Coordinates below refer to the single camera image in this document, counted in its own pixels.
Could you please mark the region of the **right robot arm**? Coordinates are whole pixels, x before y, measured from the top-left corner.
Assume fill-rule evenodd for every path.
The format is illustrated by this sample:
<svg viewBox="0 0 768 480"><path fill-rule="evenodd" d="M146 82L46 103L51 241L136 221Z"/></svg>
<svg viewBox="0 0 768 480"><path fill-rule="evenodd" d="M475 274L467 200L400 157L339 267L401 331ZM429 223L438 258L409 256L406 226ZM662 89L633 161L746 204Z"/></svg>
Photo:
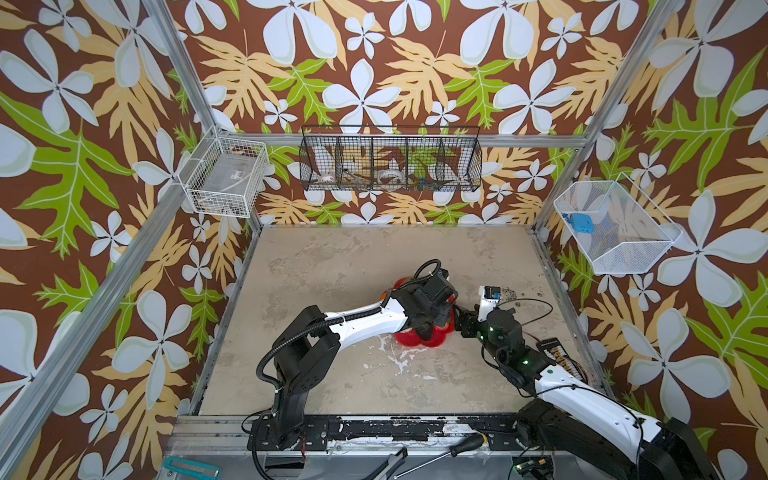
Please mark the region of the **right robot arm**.
<svg viewBox="0 0 768 480"><path fill-rule="evenodd" d="M590 387L528 346L511 310L455 310L455 329L475 338L496 370L530 401L514 430L526 447L567 451L614 479L716 479L695 432L658 420Z"/></svg>

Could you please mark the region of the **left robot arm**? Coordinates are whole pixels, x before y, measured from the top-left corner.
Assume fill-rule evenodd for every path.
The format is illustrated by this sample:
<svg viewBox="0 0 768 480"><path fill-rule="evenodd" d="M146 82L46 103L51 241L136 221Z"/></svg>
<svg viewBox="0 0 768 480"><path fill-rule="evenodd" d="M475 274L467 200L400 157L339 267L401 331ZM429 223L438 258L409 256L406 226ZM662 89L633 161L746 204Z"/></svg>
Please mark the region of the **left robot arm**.
<svg viewBox="0 0 768 480"><path fill-rule="evenodd" d="M256 367L258 380L274 389L266 422L268 441L280 450L298 441L309 392L326 377L341 350L402 332L430 342L450 324L457 298L448 270L431 259L375 303L342 312L323 312L316 305L304 308Z"/></svg>

